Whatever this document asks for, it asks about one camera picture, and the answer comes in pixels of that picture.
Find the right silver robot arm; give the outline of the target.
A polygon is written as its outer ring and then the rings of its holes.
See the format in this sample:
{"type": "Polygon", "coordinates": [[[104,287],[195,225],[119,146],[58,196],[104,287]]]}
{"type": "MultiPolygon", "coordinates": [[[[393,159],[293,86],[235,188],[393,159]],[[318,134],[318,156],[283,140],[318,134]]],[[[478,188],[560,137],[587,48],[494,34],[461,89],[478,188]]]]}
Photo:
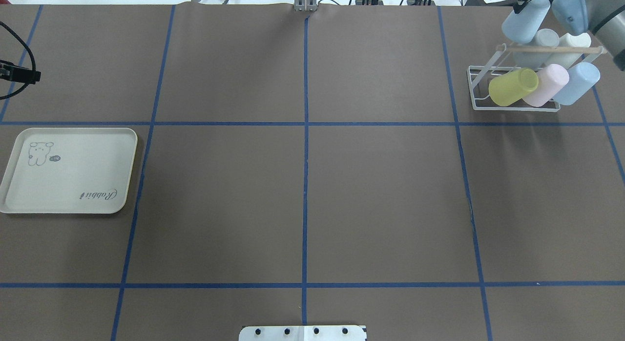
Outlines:
{"type": "Polygon", "coordinates": [[[551,11],[568,34],[592,34],[611,54],[616,67],[623,71],[624,9],[625,0],[516,0],[501,27],[510,41],[529,43],[551,11]]]}

